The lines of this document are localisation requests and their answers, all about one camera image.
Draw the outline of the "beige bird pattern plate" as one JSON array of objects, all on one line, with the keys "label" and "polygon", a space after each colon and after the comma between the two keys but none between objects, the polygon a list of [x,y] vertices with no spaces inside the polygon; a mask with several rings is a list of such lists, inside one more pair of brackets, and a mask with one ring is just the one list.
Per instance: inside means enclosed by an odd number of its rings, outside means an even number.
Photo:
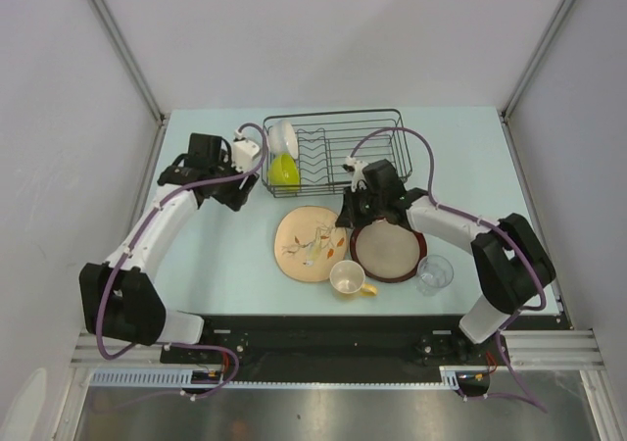
[{"label": "beige bird pattern plate", "polygon": [[348,251],[347,229],[337,227],[337,219],[337,213],[320,206],[299,207],[288,213],[274,239],[274,257],[280,270],[301,282],[326,281]]}]

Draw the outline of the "red rimmed round plate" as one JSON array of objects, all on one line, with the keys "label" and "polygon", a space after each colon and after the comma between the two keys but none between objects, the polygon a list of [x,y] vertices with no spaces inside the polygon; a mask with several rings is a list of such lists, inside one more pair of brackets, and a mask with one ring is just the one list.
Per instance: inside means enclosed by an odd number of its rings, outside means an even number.
[{"label": "red rimmed round plate", "polygon": [[427,255],[422,233],[385,220],[355,228],[349,248],[351,258],[362,266],[368,277],[385,283],[413,278],[420,261]]}]

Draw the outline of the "white bowl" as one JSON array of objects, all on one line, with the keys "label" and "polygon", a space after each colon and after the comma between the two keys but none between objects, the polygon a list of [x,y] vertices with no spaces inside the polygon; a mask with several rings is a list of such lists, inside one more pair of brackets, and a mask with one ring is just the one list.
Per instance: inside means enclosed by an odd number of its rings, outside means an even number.
[{"label": "white bowl", "polygon": [[275,123],[268,130],[267,139],[271,154],[275,156],[288,154],[293,159],[298,158],[298,137],[293,125],[287,120]]}]

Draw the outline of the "yellow green bowl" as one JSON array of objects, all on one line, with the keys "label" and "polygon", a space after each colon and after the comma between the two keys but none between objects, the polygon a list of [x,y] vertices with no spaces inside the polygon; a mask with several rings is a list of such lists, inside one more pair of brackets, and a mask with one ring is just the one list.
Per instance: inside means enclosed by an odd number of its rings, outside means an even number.
[{"label": "yellow green bowl", "polygon": [[298,167],[289,154],[276,156],[270,163],[267,175],[272,186],[285,187],[291,190],[300,186]]}]

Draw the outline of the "dark wire dish rack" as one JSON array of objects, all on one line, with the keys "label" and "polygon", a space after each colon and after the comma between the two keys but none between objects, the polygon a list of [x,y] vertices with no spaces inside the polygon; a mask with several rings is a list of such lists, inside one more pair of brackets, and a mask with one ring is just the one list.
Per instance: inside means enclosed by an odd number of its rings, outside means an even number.
[{"label": "dark wire dish rack", "polygon": [[403,181],[412,174],[408,137],[399,131],[404,121],[397,109],[280,114],[266,117],[263,128],[270,132],[281,122],[291,123],[296,133],[299,157],[295,163],[300,184],[283,186],[270,182],[269,170],[274,160],[270,153],[262,179],[276,198],[340,194],[351,183],[343,164],[354,148],[359,149],[357,158],[364,162],[389,161]]}]

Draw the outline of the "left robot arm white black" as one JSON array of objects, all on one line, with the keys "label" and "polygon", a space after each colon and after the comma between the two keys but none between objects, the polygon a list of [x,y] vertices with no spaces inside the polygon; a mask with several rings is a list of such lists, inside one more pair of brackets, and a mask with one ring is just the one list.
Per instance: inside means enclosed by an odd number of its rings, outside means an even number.
[{"label": "left robot arm white black", "polygon": [[247,202],[268,154],[267,140],[252,140],[242,128],[233,141],[193,133],[157,180],[155,196],[122,244],[103,263],[86,264],[79,289],[86,330],[101,355],[111,360],[104,340],[135,345],[182,344],[193,361],[209,360],[217,340],[198,315],[170,310],[154,280],[174,239],[204,202],[215,200],[237,212]]}]

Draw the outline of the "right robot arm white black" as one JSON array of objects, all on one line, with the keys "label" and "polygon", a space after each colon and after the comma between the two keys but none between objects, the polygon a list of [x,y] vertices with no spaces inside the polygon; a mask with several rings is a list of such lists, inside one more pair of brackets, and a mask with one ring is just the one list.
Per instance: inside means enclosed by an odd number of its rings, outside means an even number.
[{"label": "right robot arm white black", "polygon": [[473,258],[481,296],[460,319],[461,333],[452,339],[460,362],[476,363],[487,352],[486,340],[520,312],[546,307],[545,288],[555,280],[555,267],[524,216],[492,222],[439,203],[428,190],[406,189],[387,160],[369,164],[348,157],[343,169],[352,180],[343,191],[337,226],[359,228],[386,220],[435,236]]}]

